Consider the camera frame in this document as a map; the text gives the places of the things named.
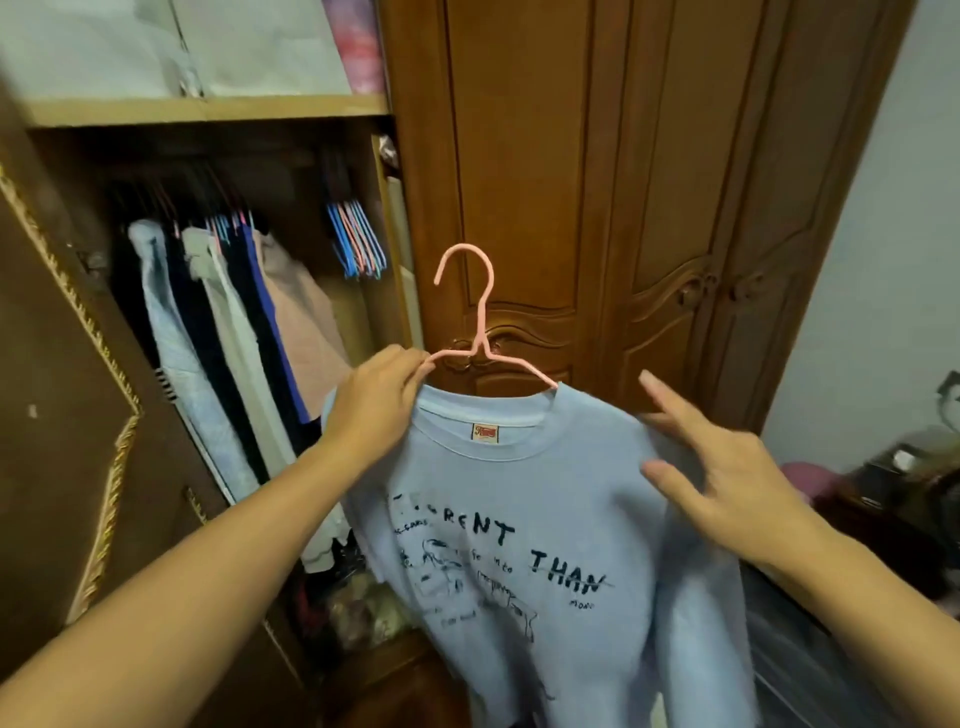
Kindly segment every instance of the red and beige brand tag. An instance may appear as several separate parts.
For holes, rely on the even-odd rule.
[[[473,434],[470,439],[481,443],[499,443],[500,425],[480,425],[478,423],[473,426]]]

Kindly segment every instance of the closet rod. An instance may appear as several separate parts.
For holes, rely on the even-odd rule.
[[[265,152],[245,152],[224,155],[189,155],[184,157],[163,157],[156,160],[136,162],[115,162],[99,166],[99,176],[104,182],[137,179],[144,175],[178,174],[193,164],[212,164],[214,167],[234,164],[262,163],[265,160],[278,161],[291,169],[313,167],[317,155],[309,149],[277,149]]]

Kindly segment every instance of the gray wall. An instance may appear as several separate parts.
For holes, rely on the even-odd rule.
[[[960,2],[918,5],[763,430],[780,462],[855,466],[960,370]]]

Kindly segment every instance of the hand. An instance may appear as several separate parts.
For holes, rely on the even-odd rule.
[[[337,443],[363,470],[406,432],[423,379],[434,370],[427,354],[392,344],[361,364],[337,387],[321,442]]]
[[[662,460],[641,469],[654,486],[712,541],[757,565],[789,574],[829,525],[800,498],[751,432],[732,432],[704,415],[649,372],[640,384],[662,412],[643,421],[685,441],[706,472],[701,495]]]

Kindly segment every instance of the gold rope trim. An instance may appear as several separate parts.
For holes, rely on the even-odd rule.
[[[208,518],[206,517],[206,512],[204,507],[200,505],[200,499],[197,498],[197,494],[193,492],[193,489],[190,486],[183,487],[183,496],[186,498],[187,502],[190,504],[190,507],[193,509],[194,515],[197,517],[197,520],[201,525],[206,525]],[[294,676],[294,679],[297,681],[297,684],[301,688],[305,688],[303,681],[300,679],[300,673],[297,672],[297,668],[294,667],[293,661],[287,655],[286,650],[283,649],[283,646],[280,644],[280,640],[277,638],[274,628],[270,626],[270,622],[266,619],[260,621],[260,624],[263,626],[263,630],[267,633],[267,637],[270,638],[270,641],[274,643],[276,651],[280,653],[280,657],[283,659],[283,664],[287,666],[287,669],[290,670],[290,674]]]
[[[104,502],[100,511],[100,519],[97,523],[93,548],[90,550],[90,556],[84,568],[84,576],[80,582],[80,589],[74,596],[70,611],[67,613],[66,623],[70,624],[89,609],[90,602],[100,588],[100,583],[103,581],[104,574],[107,571],[107,560],[110,553],[110,546],[113,543],[113,533],[116,528],[120,492],[123,490],[123,477],[127,468],[127,456],[133,447],[133,436],[136,432],[136,426],[143,415],[143,408],[140,406],[139,397],[133,391],[130,382],[127,380],[127,375],[120,369],[120,365],[117,364],[107,344],[104,343],[103,333],[93,320],[93,317],[86,310],[86,306],[81,302],[77,289],[74,288],[73,283],[70,281],[70,277],[61,269],[60,263],[50,250],[46,236],[27,208],[27,204],[20,196],[16,184],[7,176],[2,164],[0,164],[0,191],[3,192],[7,203],[13,210],[13,214],[16,215],[23,230],[27,233],[27,237],[30,238],[30,241],[39,253],[40,259],[43,260],[47,270],[50,271],[50,274],[54,277],[54,281],[57,283],[57,287],[60,289],[63,297],[66,298],[67,303],[80,320],[81,326],[84,327],[87,337],[89,337],[90,342],[93,344],[93,348],[97,350],[100,358],[103,359],[104,364],[107,365],[107,369],[113,376],[113,380],[123,393],[132,411],[113,445],[113,459],[107,471],[107,486],[104,492]]]

